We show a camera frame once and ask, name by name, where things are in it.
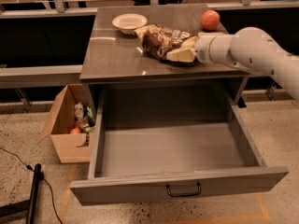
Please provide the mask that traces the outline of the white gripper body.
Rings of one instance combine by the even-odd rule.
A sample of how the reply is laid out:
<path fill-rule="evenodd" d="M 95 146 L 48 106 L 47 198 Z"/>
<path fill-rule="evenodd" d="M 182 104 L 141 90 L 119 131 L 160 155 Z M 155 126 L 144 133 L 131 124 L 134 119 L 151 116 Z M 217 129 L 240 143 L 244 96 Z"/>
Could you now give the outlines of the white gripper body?
<path fill-rule="evenodd" d="M 197 60 L 200 63 L 221 63 L 232 65 L 234 58 L 230 52 L 231 35 L 198 38 L 194 45 Z"/>

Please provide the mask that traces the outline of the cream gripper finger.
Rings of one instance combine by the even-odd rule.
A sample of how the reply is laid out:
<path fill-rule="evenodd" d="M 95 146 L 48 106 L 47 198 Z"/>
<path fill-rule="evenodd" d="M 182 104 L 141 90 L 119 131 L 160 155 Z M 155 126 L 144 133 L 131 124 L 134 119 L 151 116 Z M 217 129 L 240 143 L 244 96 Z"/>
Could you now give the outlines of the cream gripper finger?
<path fill-rule="evenodd" d="M 195 59 L 193 49 L 173 49 L 166 53 L 166 59 L 171 62 L 192 63 Z"/>
<path fill-rule="evenodd" d="M 224 33 L 220 33 L 220 32 L 208 33 L 208 32 L 203 32 L 203 31 L 198 33 L 199 38 L 202 38 L 202 37 L 216 37 L 218 35 L 224 35 Z"/>

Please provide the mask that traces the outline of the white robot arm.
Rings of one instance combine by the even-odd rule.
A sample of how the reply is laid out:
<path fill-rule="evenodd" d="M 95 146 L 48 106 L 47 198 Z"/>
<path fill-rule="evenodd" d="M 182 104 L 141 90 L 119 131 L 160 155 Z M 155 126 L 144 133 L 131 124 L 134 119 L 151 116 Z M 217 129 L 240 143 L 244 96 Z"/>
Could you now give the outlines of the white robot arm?
<path fill-rule="evenodd" d="M 299 99 L 299 57 L 284 50 L 264 30 L 247 27 L 234 35 L 200 32 L 193 41 L 166 53 L 172 62 L 222 63 L 255 70 L 273 78 L 292 98 Z"/>

